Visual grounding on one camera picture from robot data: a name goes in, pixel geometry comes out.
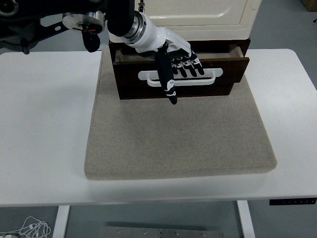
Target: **open drawer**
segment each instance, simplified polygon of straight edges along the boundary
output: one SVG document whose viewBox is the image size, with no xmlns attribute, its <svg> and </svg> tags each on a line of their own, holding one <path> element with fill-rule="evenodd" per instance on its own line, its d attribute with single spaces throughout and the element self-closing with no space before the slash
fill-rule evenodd
<svg viewBox="0 0 317 238">
<path fill-rule="evenodd" d="M 233 41 L 191 41 L 192 50 L 197 54 L 204 69 L 221 69 L 208 85 L 177 86 L 178 97 L 222 96 L 229 95 L 234 83 L 241 81 L 249 58 L 244 57 L 250 40 Z M 110 54 L 115 80 L 120 99 L 165 98 L 160 87 L 151 87 L 146 80 L 140 80 L 142 71 L 156 70 L 154 60 L 143 58 L 136 54 L 133 48 L 124 43 L 110 43 Z"/>
</svg>

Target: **tabletop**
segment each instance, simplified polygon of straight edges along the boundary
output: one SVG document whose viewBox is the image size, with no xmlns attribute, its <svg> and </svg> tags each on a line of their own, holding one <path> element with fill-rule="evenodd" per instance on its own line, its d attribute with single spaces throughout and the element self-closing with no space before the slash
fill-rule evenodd
<svg viewBox="0 0 317 238">
<path fill-rule="evenodd" d="M 248 50 L 277 167 L 265 174 L 91 181 L 84 160 L 101 52 L 0 56 L 0 206 L 317 196 L 317 91 L 296 54 Z"/>
</svg>

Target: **robotic hand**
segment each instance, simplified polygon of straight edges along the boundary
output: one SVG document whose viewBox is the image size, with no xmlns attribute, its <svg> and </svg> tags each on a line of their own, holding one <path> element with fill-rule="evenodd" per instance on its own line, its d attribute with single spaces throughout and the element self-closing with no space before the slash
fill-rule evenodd
<svg viewBox="0 0 317 238">
<path fill-rule="evenodd" d="M 136 49 L 140 56 L 155 60 L 160 84 L 172 104 L 177 103 L 173 74 L 180 71 L 187 77 L 186 69 L 193 77 L 204 74 L 197 55 L 190 44 L 166 27 L 156 27 L 143 13 L 136 11 L 130 31 L 122 41 Z"/>
</svg>

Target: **gray fabric pad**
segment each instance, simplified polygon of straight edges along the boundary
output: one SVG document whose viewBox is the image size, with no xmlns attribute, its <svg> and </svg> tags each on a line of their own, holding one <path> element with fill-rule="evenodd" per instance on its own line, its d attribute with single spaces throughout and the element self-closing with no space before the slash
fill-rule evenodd
<svg viewBox="0 0 317 238">
<path fill-rule="evenodd" d="M 103 51 L 86 150 L 92 180 L 265 173 L 276 159 L 246 78 L 229 96 L 120 100 Z"/>
</svg>

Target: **drawer pull handle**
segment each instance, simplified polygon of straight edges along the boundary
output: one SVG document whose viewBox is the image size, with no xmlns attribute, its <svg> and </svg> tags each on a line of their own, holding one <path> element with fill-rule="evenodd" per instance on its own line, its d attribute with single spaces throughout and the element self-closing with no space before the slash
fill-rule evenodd
<svg viewBox="0 0 317 238">
<path fill-rule="evenodd" d="M 198 85 L 211 85 L 214 83 L 216 77 L 220 77 L 223 74 L 222 68 L 204 68 L 204 75 L 199 75 L 197 77 L 191 77 L 187 80 L 175 80 L 175 86 L 198 86 Z M 190 71 L 186 70 L 187 75 L 191 75 Z M 158 81 L 158 72 L 153 71 L 141 71 L 138 74 L 140 80 L 146 80 L 148 85 L 151 87 L 160 87 L 160 82 Z M 174 79 L 184 79 L 182 75 L 174 74 Z"/>
</svg>

